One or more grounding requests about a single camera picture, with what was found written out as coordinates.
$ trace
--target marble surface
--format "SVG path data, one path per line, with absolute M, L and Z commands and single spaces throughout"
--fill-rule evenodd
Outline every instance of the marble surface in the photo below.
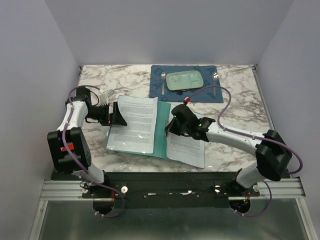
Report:
M 85 65 L 79 85 L 95 85 L 116 93 L 118 96 L 148 98 L 151 65 Z M 222 118 L 230 127 L 253 132 L 269 129 L 255 78 L 250 66 L 217 65 L 220 84 L 230 90 L 231 105 Z M 224 103 L 191 103 L 198 113 L 216 119 L 228 101 L 223 92 Z M 92 162 L 106 172 L 229 172 L 246 168 L 255 158 L 246 152 L 220 143 L 205 144 L 204 168 L 196 168 L 173 160 L 106 150 L 109 127 L 96 123 L 84 123 L 84 136 L 91 151 Z

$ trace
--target placemat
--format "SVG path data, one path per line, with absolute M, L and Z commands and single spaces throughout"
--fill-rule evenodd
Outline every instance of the placemat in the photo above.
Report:
M 161 79 L 161 73 L 166 74 L 184 72 L 196 70 L 199 71 L 203 78 L 203 87 L 208 85 L 214 85 L 212 75 L 217 73 L 216 66 L 183 66 L 183 65 L 152 65 L 151 77 L 150 77 L 150 98 L 158 97 L 160 101 L 164 102 L 183 102 L 186 97 L 191 96 L 192 93 L 198 91 L 201 88 L 195 88 L 188 91 L 170 91 L 167 87 L 167 83 L 164 82 L 164 95 L 162 95 L 163 81 Z M 216 88 L 216 95 L 214 96 L 214 89 L 208 88 L 201 93 L 192 97 L 194 103 L 223 103 L 221 88 Z

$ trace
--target document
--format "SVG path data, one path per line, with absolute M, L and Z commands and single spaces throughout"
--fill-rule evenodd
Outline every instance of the document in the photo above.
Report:
M 107 149 L 152 154 L 154 152 L 158 98 L 120 96 L 119 111 L 127 126 L 110 128 Z
M 171 104 L 170 113 L 175 105 Z M 198 168 L 205 167 L 205 142 L 192 137 L 178 136 L 169 132 L 166 138 L 166 156 Z

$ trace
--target teal folder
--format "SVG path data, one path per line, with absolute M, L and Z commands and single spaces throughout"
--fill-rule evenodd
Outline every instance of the teal folder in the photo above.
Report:
M 164 101 L 157 102 L 157 113 L 156 113 L 156 122 L 154 130 L 154 141 L 153 141 L 153 153 L 142 153 L 142 152 L 133 152 L 133 151 L 118 151 L 123 153 L 147 155 L 162 159 L 167 158 L 167 138 L 165 135 L 165 127 L 170 116 L 170 107 L 171 104 Z M 105 148 L 107 149 L 108 139 L 110 131 L 107 137 Z

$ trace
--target white wall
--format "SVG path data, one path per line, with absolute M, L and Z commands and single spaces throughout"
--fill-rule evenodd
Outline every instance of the white wall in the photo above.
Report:
M 81 64 L 256 64 L 293 0 L 46 0 Z
M 306 203 L 320 236 L 320 1 L 295 0 L 258 64 L 276 129 L 304 160 Z M 298 167 L 294 158 L 291 170 Z
M 43 0 L 2 0 L 0 30 L 0 239 L 25 240 L 79 68 Z

